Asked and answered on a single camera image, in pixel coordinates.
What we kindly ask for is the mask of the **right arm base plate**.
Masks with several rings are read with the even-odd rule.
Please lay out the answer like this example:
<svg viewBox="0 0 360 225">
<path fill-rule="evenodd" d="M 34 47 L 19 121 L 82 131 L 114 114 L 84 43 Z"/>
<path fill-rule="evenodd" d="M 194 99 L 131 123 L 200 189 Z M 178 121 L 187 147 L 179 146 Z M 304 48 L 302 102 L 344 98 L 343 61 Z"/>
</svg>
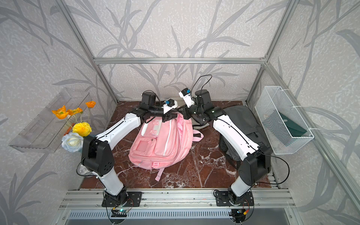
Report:
<svg viewBox="0 0 360 225">
<path fill-rule="evenodd" d="M 236 196 L 233 192 L 215 189 L 213 195 L 217 206 L 254 206 L 254 197 L 250 190 L 242 196 Z"/>
</svg>

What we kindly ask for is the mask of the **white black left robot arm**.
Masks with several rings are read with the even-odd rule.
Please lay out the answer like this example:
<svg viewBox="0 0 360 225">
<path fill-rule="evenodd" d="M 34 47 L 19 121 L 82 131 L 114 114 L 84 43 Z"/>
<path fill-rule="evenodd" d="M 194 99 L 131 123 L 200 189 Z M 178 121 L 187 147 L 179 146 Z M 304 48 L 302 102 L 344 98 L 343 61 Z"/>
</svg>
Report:
<svg viewBox="0 0 360 225">
<path fill-rule="evenodd" d="M 108 197 L 118 202 L 123 202 L 128 197 L 126 187 L 114 170 L 114 147 L 127 134 L 149 119 L 159 117 L 166 122 L 175 118 L 177 107 L 177 101 L 160 101 L 155 92 L 146 90 L 142 94 L 139 106 L 133 108 L 119 122 L 103 133 L 84 138 L 81 165 L 98 177 Z"/>
</svg>

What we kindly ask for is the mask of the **grey fabric backpack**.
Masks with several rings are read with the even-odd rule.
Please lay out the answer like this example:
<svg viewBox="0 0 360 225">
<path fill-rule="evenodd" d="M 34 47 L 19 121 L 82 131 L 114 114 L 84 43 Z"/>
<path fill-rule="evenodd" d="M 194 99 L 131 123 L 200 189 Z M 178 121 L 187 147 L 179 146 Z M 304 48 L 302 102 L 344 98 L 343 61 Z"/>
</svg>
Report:
<svg viewBox="0 0 360 225">
<path fill-rule="evenodd" d="M 240 129 L 248 138 L 257 143 L 265 154 L 272 154 L 272 148 L 268 141 L 264 129 L 257 122 L 252 111 L 246 106 L 236 105 L 224 109 L 235 126 Z M 234 147 L 221 135 L 219 138 L 219 148 L 226 153 L 228 159 L 241 161 L 240 156 Z"/>
</svg>

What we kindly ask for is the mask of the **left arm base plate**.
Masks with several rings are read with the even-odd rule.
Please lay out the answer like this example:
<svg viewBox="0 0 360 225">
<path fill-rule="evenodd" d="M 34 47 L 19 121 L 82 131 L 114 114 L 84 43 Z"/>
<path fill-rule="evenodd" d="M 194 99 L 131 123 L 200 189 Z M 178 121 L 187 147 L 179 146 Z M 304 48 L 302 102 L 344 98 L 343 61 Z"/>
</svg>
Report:
<svg viewBox="0 0 360 225">
<path fill-rule="evenodd" d="M 108 194 L 107 192 L 103 192 L 104 198 L 103 202 L 101 204 L 102 207 L 139 207 L 141 198 L 142 198 L 142 192 L 127 192 L 126 196 L 123 197 L 117 197 L 112 196 Z"/>
</svg>

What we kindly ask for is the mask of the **pink backpack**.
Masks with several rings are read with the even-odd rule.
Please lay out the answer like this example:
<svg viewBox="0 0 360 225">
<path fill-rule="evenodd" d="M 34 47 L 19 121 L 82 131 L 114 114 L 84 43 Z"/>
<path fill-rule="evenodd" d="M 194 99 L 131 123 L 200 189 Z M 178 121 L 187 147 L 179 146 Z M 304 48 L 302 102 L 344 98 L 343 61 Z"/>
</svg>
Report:
<svg viewBox="0 0 360 225">
<path fill-rule="evenodd" d="M 134 140 L 129 159 L 137 167 L 157 169 L 156 181 L 161 179 L 165 168 L 182 161 L 193 142 L 203 139 L 203 134 L 193 129 L 191 119 L 178 113 L 175 119 L 163 122 L 155 118 L 142 125 Z"/>
</svg>

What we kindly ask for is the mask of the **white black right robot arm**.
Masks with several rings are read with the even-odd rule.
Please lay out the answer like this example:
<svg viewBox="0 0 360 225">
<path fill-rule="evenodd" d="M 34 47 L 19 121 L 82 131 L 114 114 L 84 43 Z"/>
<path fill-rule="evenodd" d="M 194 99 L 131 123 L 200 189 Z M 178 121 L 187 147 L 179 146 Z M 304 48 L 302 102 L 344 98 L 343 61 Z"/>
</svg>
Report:
<svg viewBox="0 0 360 225">
<path fill-rule="evenodd" d="M 247 191 L 268 174 L 271 170 L 271 150 L 260 147 L 248 138 L 231 120 L 229 115 L 220 107 L 214 106 L 207 90 L 196 91 L 196 97 L 191 96 L 190 89 L 185 88 L 179 92 L 187 105 L 184 117 L 198 118 L 198 122 L 213 122 L 212 127 L 225 138 L 242 163 L 239 166 L 239 177 L 229 187 L 228 196 L 233 204 L 244 199 Z"/>
</svg>

